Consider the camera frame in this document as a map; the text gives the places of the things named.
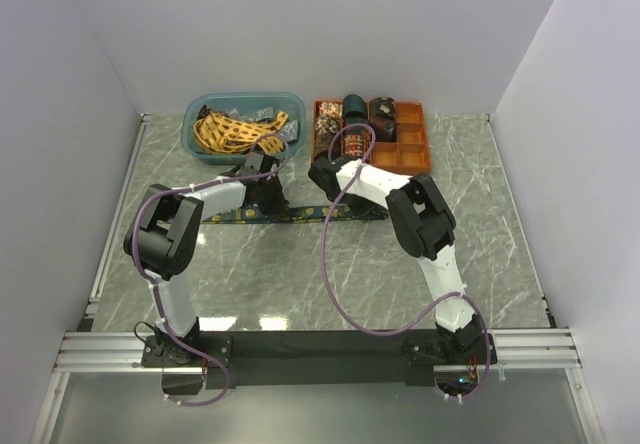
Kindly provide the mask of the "blue floral tie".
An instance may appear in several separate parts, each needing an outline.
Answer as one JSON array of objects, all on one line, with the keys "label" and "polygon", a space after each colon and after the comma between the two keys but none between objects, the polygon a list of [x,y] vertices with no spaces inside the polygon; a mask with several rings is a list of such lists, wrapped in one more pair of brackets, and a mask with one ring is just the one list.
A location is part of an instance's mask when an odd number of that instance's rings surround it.
[{"label": "blue floral tie", "polygon": [[[328,215],[329,206],[297,206],[287,207],[283,213],[267,215],[257,205],[244,206],[220,212],[202,224],[303,224],[321,223]],[[348,205],[338,205],[332,214],[332,221],[378,221],[388,218],[388,212],[375,207],[364,214],[356,213]]]}]

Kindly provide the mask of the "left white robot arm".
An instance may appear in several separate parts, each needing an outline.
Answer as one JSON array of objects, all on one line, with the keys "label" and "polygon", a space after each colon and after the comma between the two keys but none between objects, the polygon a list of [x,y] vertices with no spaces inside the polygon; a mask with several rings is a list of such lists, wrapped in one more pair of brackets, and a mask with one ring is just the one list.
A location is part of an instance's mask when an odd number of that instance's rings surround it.
[{"label": "left white robot arm", "polygon": [[150,287],[156,340],[176,364],[201,353],[199,318],[186,285],[201,222],[222,212],[255,206],[280,215],[288,203],[278,177],[284,162],[262,150],[213,180],[183,188],[150,186],[124,238],[123,249]]}]

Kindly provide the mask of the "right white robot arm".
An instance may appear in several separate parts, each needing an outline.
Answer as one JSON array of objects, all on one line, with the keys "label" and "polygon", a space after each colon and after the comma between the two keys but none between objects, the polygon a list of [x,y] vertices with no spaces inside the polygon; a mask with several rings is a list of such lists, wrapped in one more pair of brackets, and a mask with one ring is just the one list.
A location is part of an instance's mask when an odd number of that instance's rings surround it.
[{"label": "right white robot arm", "polygon": [[[309,178],[325,192],[331,205],[321,235],[321,270],[329,299],[353,328],[375,337],[403,334],[428,314],[434,315],[436,338],[447,363],[461,363],[475,353],[485,355],[485,365],[496,363],[492,338],[478,306],[469,298],[457,264],[456,220],[431,176],[406,176],[385,171],[363,160],[343,156],[313,161]],[[398,244],[419,265],[432,302],[415,318],[392,330],[374,330],[359,324],[341,306],[326,266],[326,240],[334,210],[343,198],[371,204],[387,211]]]}]

